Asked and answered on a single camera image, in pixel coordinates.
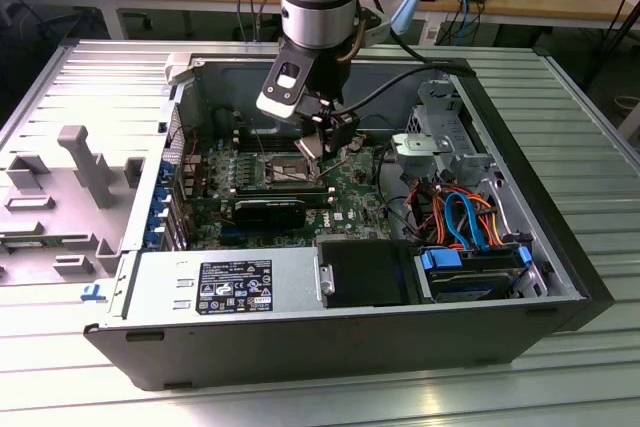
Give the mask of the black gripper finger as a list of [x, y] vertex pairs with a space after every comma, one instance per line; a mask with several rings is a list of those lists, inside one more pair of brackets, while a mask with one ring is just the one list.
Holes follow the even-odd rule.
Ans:
[[332, 129], [332, 112], [334, 111], [333, 102], [320, 102], [318, 110], [312, 115], [312, 122], [315, 125], [316, 136], [319, 142], [319, 151], [321, 156], [327, 156], [330, 149], [327, 147], [328, 138]]
[[337, 153], [342, 147], [351, 143], [359, 127], [360, 118], [355, 113], [332, 116], [330, 129], [327, 131], [327, 152]]

